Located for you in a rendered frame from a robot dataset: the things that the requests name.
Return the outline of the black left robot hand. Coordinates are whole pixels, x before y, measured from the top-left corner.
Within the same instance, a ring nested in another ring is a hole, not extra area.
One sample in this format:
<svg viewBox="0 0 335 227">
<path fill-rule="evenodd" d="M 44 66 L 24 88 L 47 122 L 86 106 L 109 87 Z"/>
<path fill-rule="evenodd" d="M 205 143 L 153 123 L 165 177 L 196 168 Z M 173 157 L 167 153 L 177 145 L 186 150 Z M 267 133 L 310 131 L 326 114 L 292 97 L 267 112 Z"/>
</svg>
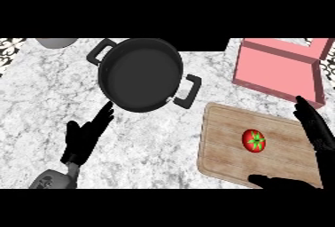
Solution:
<svg viewBox="0 0 335 227">
<path fill-rule="evenodd" d="M 91 121 L 88 121 L 83 126 L 78 126 L 75 121 L 66 123 L 66 133 L 65 133 L 65 151 L 60 158 L 62 164 L 68 162 L 81 166 L 87 162 L 87 158 L 94 150 L 99 137 L 105 132 L 109 122 L 114 119 L 114 109 L 112 103 L 108 102 L 106 105 L 99 110 L 99 113 Z"/>
</svg>

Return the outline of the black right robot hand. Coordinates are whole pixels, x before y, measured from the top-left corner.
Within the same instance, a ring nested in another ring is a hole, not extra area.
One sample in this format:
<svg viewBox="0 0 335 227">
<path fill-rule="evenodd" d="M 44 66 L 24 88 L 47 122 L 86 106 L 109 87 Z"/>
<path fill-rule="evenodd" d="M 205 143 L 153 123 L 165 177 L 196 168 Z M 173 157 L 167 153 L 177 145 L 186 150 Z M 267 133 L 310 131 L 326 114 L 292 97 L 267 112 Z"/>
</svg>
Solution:
<svg viewBox="0 0 335 227">
<path fill-rule="evenodd" d="M 300 120 L 305 136 L 316 151 L 317 169 L 323 190 L 335 191 L 335 136 L 314 107 L 301 96 L 295 97 L 295 118 Z M 249 175 L 248 181 L 264 190 L 316 190 L 301 180 L 264 175 Z"/>
</svg>

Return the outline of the red tomato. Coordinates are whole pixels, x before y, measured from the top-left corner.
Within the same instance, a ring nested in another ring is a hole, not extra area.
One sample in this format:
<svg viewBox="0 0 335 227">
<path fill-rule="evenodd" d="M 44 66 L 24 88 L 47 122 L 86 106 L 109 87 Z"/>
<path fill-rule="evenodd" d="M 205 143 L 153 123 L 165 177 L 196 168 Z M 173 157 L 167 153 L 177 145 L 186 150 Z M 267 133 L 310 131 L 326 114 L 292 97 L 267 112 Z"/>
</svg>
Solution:
<svg viewBox="0 0 335 227">
<path fill-rule="evenodd" d="M 252 153 L 260 153 L 266 148 L 266 137 L 255 129 L 248 129 L 242 134 L 242 145 Z"/>
</svg>

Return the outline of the wooden cutting board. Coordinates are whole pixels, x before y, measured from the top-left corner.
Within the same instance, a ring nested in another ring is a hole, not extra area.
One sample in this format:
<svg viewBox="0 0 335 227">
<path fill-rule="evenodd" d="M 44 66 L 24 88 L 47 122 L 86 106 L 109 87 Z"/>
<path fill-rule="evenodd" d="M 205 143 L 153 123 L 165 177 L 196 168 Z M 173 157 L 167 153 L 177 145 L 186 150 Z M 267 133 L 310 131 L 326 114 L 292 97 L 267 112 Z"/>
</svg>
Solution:
<svg viewBox="0 0 335 227">
<path fill-rule="evenodd" d="M 215 103 L 204 110 L 198 170 L 246 187 L 251 175 L 322 186 L 301 123 Z"/>
</svg>

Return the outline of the pink open box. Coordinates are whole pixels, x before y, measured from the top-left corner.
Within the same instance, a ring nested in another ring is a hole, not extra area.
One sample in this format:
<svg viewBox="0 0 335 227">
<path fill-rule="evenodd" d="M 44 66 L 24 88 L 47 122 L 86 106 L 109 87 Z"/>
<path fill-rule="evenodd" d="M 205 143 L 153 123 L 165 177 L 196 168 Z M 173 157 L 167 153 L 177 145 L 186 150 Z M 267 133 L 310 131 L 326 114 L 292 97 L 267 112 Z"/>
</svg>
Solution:
<svg viewBox="0 0 335 227">
<path fill-rule="evenodd" d="M 232 83 L 295 102 L 301 96 L 314 108 L 325 105 L 319 62 L 335 38 L 314 38 L 308 46 L 274 38 L 245 38 L 238 50 Z"/>
</svg>

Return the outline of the grey round bowl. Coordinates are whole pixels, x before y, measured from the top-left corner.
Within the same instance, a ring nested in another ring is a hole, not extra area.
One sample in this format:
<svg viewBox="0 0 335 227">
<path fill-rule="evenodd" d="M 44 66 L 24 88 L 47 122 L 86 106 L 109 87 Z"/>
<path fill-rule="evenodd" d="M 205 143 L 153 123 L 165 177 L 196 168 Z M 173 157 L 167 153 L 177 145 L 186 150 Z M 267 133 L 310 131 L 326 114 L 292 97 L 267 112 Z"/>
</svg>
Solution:
<svg viewBox="0 0 335 227">
<path fill-rule="evenodd" d="M 62 49 L 69 46 L 77 39 L 75 38 L 38 38 L 38 43 L 47 49 Z"/>
</svg>

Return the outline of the black two-handled pot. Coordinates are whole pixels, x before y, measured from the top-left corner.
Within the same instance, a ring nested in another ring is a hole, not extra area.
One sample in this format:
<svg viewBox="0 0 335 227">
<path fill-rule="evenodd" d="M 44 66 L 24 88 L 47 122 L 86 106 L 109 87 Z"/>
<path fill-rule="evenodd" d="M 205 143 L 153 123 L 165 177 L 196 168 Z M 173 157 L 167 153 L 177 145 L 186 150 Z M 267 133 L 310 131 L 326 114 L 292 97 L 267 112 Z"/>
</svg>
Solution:
<svg viewBox="0 0 335 227">
<path fill-rule="evenodd" d="M 189 109 L 202 85 L 202 78 L 187 74 L 189 95 L 176 97 L 183 75 L 183 62 L 174 46 L 158 38 L 130 38 L 119 43 L 105 38 L 87 61 L 99 67 L 99 87 L 112 103 L 124 110 L 145 113 L 170 100 Z"/>
</svg>

